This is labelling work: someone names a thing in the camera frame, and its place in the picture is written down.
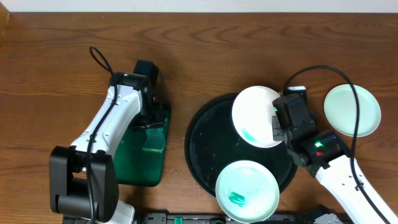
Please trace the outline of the white plate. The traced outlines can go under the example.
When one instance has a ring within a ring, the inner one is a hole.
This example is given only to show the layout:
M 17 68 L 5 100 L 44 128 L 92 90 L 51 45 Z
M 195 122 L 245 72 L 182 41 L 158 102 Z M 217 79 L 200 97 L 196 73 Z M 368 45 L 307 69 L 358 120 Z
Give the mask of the white plate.
M 272 148 L 280 144 L 273 137 L 272 102 L 280 95 L 265 86 L 250 86 L 241 91 L 233 102 L 232 120 L 237 133 L 248 144 L 259 148 Z

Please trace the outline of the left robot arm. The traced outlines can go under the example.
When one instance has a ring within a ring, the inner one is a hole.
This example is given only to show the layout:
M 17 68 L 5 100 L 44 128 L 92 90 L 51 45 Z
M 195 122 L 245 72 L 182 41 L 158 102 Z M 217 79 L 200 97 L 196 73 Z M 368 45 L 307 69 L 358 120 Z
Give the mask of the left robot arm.
M 154 186 L 162 173 L 169 109 L 154 102 L 159 72 L 113 74 L 106 99 L 70 146 L 49 159 L 50 208 L 66 221 L 133 223 L 119 185 Z

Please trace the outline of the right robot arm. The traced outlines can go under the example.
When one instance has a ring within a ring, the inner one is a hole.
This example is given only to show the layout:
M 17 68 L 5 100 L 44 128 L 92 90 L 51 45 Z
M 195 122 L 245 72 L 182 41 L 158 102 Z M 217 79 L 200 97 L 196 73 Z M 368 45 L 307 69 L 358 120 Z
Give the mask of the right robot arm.
M 353 223 L 397 223 L 397 215 L 362 173 L 351 150 L 333 130 L 321 132 L 299 94 L 272 102 L 274 140 L 283 141 L 294 164 L 324 186 Z

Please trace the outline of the mint green plate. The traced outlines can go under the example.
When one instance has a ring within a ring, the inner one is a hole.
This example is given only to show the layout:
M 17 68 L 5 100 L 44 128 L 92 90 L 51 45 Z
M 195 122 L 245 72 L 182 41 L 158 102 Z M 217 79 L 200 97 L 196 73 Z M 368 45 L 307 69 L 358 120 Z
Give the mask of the mint green plate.
M 280 190 L 273 174 L 254 161 L 227 165 L 216 180 L 215 195 L 222 211 L 241 223 L 268 219 L 279 204 Z
M 326 119 L 337 131 L 353 136 L 356 113 L 359 112 L 358 137 L 373 133 L 381 122 L 381 107 L 377 99 L 361 86 L 355 86 L 359 110 L 349 84 L 338 85 L 328 92 L 323 109 Z

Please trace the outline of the green yellow sponge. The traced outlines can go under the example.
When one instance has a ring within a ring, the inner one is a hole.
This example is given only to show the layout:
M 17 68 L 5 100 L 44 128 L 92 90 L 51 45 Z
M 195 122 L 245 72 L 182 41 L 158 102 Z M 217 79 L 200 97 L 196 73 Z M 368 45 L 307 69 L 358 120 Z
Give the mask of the green yellow sponge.
M 146 130 L 146 140 L 142 149 L 148 152 L 163 153 L 166 140 L 163 128 L 152 128 Z

